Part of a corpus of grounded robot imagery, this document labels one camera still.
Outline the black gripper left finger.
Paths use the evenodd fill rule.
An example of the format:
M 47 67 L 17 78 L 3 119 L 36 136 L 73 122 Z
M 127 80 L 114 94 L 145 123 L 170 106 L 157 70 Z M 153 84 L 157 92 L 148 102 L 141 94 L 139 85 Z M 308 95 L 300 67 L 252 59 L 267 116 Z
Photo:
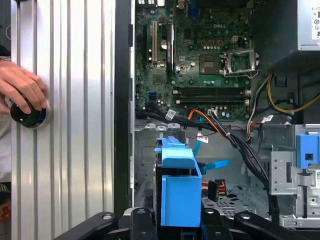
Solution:
M 130 208 L 129 214 L 117 217 L 99 212 L 56 237 L 57 240 L 155 240 L 152 212 L 144 207 Z

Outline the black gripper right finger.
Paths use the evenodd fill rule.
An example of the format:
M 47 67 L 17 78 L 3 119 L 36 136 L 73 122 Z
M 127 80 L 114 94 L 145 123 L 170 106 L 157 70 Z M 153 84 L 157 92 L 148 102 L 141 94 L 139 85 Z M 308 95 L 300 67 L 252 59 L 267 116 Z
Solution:
M 231 227 L 213 208 L 201 210 L 203 240 L 305 240 L 306 237 L 254 214 L 243 211 L 234 215 Z

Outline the person bare hand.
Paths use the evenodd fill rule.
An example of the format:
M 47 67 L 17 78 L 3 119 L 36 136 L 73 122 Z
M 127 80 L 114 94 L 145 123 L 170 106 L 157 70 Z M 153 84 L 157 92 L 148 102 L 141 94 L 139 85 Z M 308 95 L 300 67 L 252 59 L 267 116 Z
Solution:
M 48 107 L 45 85 L 35 74 L 14 62 L 0 61 L 0 113 L 8 115 L 10 108 L 5 98 L 15 103 L 25 114 L 30 114 L 32 105 L 41 111 Z

